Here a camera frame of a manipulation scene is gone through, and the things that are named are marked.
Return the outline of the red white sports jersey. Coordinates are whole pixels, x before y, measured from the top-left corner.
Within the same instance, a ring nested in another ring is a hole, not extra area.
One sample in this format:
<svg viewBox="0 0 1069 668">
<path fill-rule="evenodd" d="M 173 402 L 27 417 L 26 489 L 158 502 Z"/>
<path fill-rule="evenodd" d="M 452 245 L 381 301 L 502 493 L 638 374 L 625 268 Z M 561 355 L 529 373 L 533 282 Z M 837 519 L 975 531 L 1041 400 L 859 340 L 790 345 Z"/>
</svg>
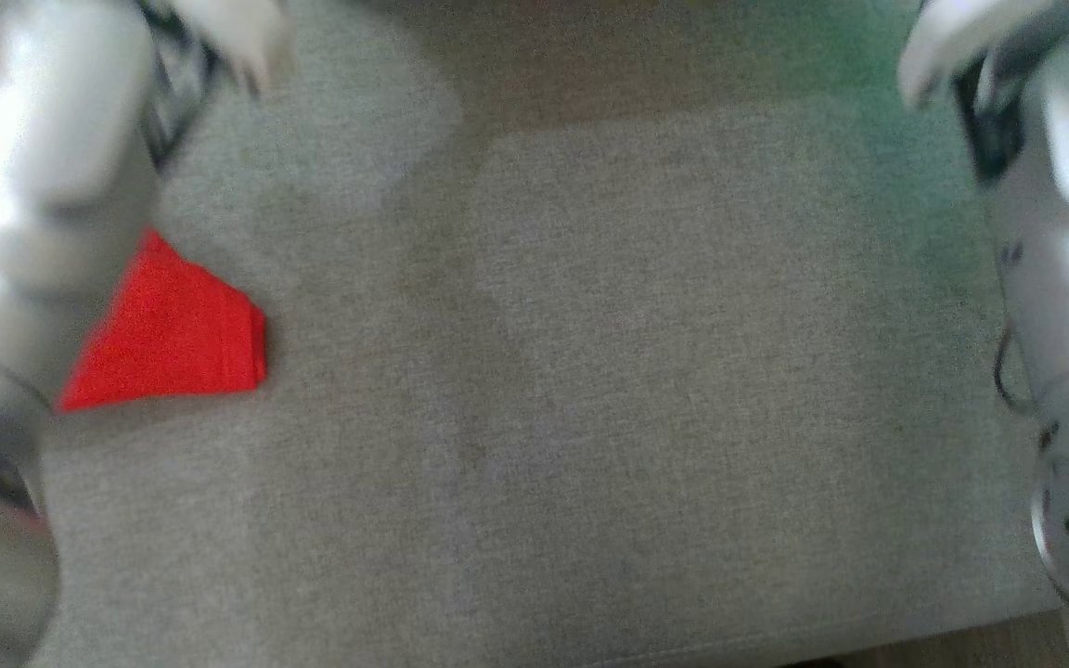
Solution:
<svg viewBox="0 0 1069 668">
<path fill-rule="evenodd" d="M 220 397 L 254 391 L 266 377 L 263 309 L 150 228 L 58 407 Z"/>
</svg>

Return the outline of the large grey sofa seat cushion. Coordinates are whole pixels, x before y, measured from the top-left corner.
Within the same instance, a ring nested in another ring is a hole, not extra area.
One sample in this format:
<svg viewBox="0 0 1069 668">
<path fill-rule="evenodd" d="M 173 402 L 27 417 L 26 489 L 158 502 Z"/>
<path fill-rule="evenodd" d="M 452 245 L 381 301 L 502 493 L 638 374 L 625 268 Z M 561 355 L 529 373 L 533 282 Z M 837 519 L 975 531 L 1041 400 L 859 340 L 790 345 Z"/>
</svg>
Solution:
<svg viewBox="0 0 1069 668">
<path fill-rule="evenodd" d="M 34 668 L 772 665 L 1055 609 L 920 0 L 291 0 L 160 228 L 241 397 L 69 416 Z"/>
</svg>

